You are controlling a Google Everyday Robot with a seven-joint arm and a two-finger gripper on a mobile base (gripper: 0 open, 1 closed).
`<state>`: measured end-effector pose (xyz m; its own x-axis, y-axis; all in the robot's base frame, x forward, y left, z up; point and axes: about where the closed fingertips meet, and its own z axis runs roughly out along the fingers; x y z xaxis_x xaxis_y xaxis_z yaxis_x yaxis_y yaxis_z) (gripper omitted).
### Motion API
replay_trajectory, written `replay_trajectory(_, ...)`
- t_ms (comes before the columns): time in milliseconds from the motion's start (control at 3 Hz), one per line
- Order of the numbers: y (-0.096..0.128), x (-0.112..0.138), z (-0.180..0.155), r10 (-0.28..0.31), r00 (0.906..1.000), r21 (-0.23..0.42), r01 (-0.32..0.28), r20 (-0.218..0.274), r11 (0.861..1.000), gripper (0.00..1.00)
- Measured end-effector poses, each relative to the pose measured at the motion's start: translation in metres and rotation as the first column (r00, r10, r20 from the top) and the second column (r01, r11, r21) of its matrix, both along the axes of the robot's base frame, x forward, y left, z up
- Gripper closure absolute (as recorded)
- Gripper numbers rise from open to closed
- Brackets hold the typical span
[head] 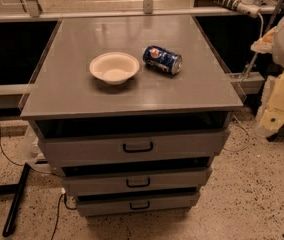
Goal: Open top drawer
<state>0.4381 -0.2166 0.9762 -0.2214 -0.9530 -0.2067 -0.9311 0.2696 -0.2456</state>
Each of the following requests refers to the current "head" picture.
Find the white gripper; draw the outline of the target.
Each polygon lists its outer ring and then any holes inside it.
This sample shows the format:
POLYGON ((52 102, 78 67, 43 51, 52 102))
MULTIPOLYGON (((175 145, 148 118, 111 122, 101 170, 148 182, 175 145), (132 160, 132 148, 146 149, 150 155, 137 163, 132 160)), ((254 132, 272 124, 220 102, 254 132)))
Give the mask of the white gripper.
MULTIPOLYGON (((271 54, 276 30, 276 27, 270 29, 251 45, 251 50, 260 54, 271 54)), ((277 78, 267 78, 256 122, 255 133, 262 137, 276 134, 284 125, 284 71, 277 78)))

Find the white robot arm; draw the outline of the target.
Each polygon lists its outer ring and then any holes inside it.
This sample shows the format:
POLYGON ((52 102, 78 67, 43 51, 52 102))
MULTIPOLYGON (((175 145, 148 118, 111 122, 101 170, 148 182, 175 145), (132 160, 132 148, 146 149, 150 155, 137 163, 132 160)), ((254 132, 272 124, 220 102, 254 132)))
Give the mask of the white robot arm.
MULTIPOLYGON (((284 68, 284 16, 278 24, 251 45, 257 53, 272 55, 273 62, 284 68)), ((270 137, 284 125, 284 70, 273 80, 273 88, 268 95, 262 95, 262 104, 256 117, 255 132, 259 136, 270 137)))

